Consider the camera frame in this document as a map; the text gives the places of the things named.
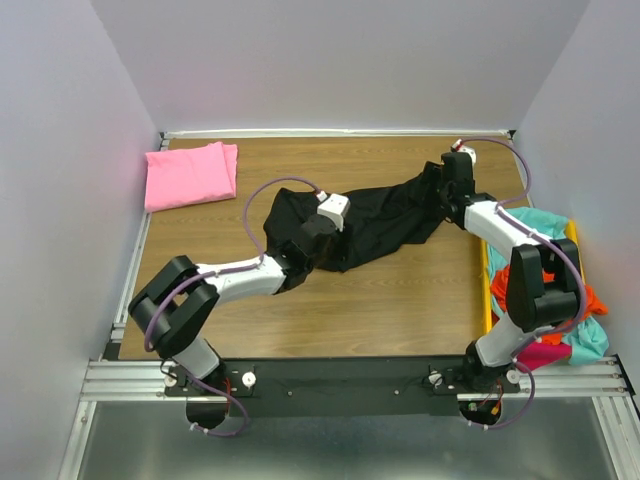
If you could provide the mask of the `black t-shirt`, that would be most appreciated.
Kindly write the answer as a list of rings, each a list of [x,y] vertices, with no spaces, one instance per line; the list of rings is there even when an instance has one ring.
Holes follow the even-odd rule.
[[[319,204],[310,192],[282,188],[263,224],[267,255],[283,268],[281,293],[301,285],[313,269],[344,273],[396,252],[404,244],[423,244],[443,221],[440,205],[425,201],[422,173],[398,185],[353,190],[342,248],[325,260],[311,260],[298,247],[300,226]]]

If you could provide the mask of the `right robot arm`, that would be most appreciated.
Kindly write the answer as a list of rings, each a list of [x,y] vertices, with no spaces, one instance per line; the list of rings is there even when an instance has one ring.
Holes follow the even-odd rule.
[[[509,261],[506,311],[469,344],[460,380],[480,392],[506,374],[518,354],[542,335],[571,330],[587,306],[579,249],[516,219],[487,193],[478,193],[474,157],[458,151],[425,164],[427,203],[443,219],[475,235]]]

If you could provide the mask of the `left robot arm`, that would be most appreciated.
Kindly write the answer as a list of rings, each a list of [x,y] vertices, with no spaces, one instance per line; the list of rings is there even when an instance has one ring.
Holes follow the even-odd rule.
[[[128,306],[144,333],[145,349],[185,369],[197,393],[214,393],[221,385],[222,360],[200,335],[210,313],[232,301],[298,287],[328,258],[344,227],[342,215],[314,214],[262,257],[221,265],[172,258]]]

